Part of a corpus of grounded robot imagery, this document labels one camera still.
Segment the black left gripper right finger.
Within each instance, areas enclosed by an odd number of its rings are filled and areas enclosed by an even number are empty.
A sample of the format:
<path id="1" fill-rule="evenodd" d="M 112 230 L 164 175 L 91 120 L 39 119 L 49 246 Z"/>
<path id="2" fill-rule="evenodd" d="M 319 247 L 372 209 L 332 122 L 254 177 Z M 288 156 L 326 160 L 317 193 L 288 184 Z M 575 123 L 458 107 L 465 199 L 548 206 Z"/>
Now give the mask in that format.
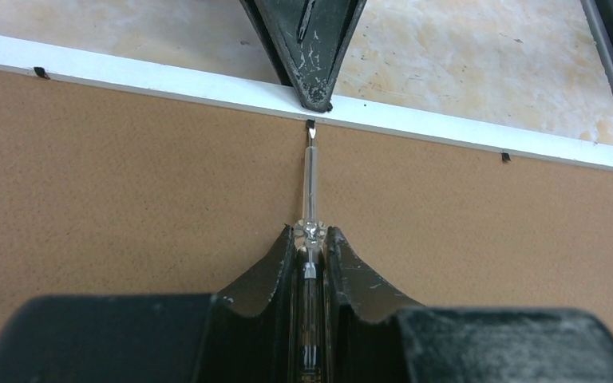
<path id="1" fill-rule="evenodd" d="M 572 308 L 425 306 L 326 234 L 336 382 L 613 382 L 613 335 Z"/>

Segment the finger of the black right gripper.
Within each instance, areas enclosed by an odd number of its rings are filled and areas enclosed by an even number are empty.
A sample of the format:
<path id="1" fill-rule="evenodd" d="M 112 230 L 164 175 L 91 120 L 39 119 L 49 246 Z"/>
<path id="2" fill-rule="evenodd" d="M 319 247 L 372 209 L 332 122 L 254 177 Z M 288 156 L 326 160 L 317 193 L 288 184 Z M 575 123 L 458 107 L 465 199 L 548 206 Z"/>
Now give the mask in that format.
<path id="1" fill-rule="evenodd" d="M 332 110 L 331 98 L 366 0 L 241 2 L 283 85 L 305 109 Z"/>

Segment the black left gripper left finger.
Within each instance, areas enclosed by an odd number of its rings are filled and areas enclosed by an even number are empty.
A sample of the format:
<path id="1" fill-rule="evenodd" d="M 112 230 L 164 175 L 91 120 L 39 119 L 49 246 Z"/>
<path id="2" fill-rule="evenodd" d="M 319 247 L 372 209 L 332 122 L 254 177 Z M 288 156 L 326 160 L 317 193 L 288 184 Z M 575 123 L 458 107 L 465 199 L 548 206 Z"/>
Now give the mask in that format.
<path id="1" fill-rule="evenodd" d="M 294 232 L 216 294 L 46 295 L 0 332 L 0 382 L 288 382 Z"/>

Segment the silver screwdriver tool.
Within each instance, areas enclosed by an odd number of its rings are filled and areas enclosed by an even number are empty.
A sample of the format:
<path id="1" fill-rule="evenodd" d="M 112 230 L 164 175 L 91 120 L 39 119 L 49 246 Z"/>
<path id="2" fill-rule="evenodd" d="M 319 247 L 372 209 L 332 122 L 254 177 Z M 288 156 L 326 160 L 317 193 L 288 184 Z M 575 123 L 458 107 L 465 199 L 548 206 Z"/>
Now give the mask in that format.
<path id="1" fill-rule="evenodd" d="M 303 217 L 294 227 L 295 274 L 292 301 L 291 380 L 325 382 L 325 302 L 322 244 L 325 229 L 318 219 L 318 149 L 313 120 L 306 122 Z"/>

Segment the brown frame backing board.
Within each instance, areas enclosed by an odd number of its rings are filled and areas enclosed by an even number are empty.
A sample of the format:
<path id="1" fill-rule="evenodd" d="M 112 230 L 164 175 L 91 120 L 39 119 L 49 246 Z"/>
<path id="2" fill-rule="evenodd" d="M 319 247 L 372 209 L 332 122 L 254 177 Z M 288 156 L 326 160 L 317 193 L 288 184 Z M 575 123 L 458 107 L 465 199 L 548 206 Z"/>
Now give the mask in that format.
<path id="1" fill-rule="evenodd" d="M 613 172 L 320 125 L 318 215 L 428 306 L 613 333 Z M 43 294 L 217 291 L 302 210 L 303 122 L 0 72 L 0 329 Z"/>

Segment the white picture frame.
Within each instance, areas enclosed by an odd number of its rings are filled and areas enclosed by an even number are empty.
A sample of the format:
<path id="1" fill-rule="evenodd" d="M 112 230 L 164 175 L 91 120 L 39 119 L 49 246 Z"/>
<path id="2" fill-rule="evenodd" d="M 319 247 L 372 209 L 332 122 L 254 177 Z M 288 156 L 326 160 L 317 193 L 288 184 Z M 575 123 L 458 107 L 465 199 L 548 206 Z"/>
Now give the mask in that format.
<path id="1" fill-rule="evenodd" d="M 376 101 L 334 96 L 311 112 L 283 85 L 0 35 L 0 72 L 613 172 L 613 146 Z"/>

